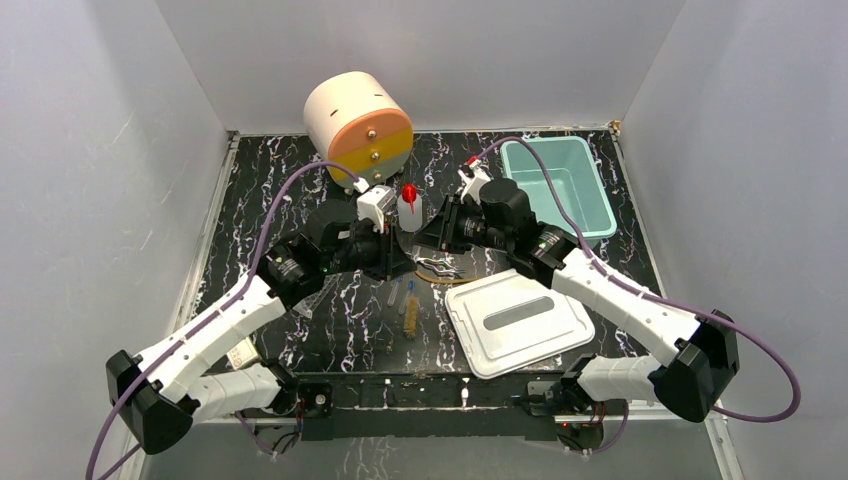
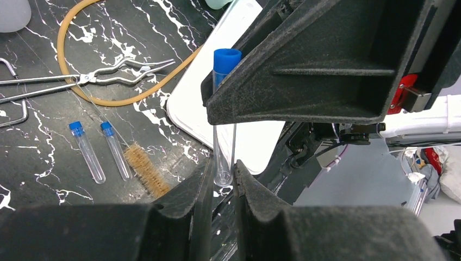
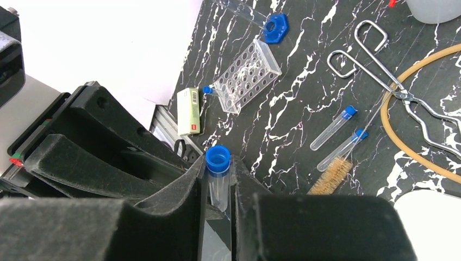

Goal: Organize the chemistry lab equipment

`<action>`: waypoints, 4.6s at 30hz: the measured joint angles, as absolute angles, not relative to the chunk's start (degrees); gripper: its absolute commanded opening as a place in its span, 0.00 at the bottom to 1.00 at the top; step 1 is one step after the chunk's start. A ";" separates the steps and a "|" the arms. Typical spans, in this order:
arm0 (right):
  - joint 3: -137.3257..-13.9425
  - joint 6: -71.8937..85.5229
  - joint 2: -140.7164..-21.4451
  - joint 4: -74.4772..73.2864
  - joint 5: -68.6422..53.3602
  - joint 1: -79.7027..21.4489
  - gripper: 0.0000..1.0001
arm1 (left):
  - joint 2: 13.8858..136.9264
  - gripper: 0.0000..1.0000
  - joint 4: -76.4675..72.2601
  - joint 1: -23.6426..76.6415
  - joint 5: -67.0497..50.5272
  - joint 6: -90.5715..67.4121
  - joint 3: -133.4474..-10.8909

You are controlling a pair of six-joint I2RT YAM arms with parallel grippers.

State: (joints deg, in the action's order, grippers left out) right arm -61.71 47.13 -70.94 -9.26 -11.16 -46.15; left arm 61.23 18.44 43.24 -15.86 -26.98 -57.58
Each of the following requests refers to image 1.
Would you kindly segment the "test tube with blue cap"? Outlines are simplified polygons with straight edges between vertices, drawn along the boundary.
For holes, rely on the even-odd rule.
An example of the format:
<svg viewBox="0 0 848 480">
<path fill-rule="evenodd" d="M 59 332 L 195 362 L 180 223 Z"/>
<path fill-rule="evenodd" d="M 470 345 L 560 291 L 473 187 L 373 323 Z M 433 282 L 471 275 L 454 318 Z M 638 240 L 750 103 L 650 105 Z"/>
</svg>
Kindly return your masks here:
<svg viewBox="0 0 848 480">
<path fill-rule="evenodd" d="M 389 296 L 387 298 L 387 303 L 386 303 L 386 305 L 388 307 L 392 307 L 392 306 L 395 305 L 397 298 L 398 298 L 398 295 L 399 295 L 399 292 L 401 290 L 401 286 L 403 285 L 403 281 L 404 281 L 403 275 L 398 276 L 397 278 L 395 278 L 392 281 L 391 290 L 390 290 Z"/>
</svg>

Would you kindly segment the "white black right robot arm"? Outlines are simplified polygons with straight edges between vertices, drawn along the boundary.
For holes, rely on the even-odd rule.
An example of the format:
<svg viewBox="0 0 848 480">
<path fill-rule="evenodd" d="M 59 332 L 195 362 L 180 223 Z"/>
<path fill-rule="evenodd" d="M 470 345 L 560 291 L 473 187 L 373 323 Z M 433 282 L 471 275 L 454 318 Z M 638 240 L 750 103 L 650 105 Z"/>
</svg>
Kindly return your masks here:
<svg viewBox="0 0 848 480">
<path fill-rule="evenodd" d="M 644 400 L 701 422 L 739 370 L 729 317 L 710 320 L 653 302 L 630 278 L 594 265 L 562 228 L 537 220 L 511 179 L 486 182 L 477 201 L 447 196 L 413 241 L 450 254 L 475 246 L 502 251 L 517 273 L 582 303 L 646 349 L 640 357 L 581 356 L 548 393 L 550 404 L 587 414 L 608 400 Z"/>
</svg>

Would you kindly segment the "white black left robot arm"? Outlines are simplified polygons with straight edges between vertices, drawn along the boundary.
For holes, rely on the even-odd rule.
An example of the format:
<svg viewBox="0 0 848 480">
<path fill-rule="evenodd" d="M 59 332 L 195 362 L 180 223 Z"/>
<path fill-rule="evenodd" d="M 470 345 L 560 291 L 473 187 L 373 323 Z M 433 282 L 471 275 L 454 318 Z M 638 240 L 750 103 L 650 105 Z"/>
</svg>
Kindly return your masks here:
<svg viewBox="0 0 848 480">
<path fill-rule="evenodd" d="M 298 381 L 276 362 L 208 371 L 255 330 L 318 293 L 329 276 L 360 272 L 383 281 L 412 272 L 415 263 L 385 217 L 391 202 L 371 193 L 355 203 L 326 201 L 303 227 L 260 254 L 254 272 L 176 333 L 138 354 L 113 354 L 105 365 L 109 399 L 140 448 L 161 453 L 193 425 L 245 409 L 293 412 Z"/>
</svg>

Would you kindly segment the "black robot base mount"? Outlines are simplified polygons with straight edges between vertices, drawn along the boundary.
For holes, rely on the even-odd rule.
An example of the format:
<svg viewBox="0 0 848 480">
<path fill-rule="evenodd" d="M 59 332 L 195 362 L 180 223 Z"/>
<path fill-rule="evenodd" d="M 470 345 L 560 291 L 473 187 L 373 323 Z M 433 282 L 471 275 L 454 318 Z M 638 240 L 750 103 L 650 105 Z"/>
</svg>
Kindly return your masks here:
<svg viewBox="0 0 848 480">
<path fill-rule="evenodd" d="M 621 400 L 595 406 L 568 398 L 557 372 L 480 380 L 459 373 L 302 372 L 283 402 L 248 407 L 239 417 L 261 427 L 303 428 L 304 442 L 356 437 L 517 437 L 590 450 Z"/>
</svg>

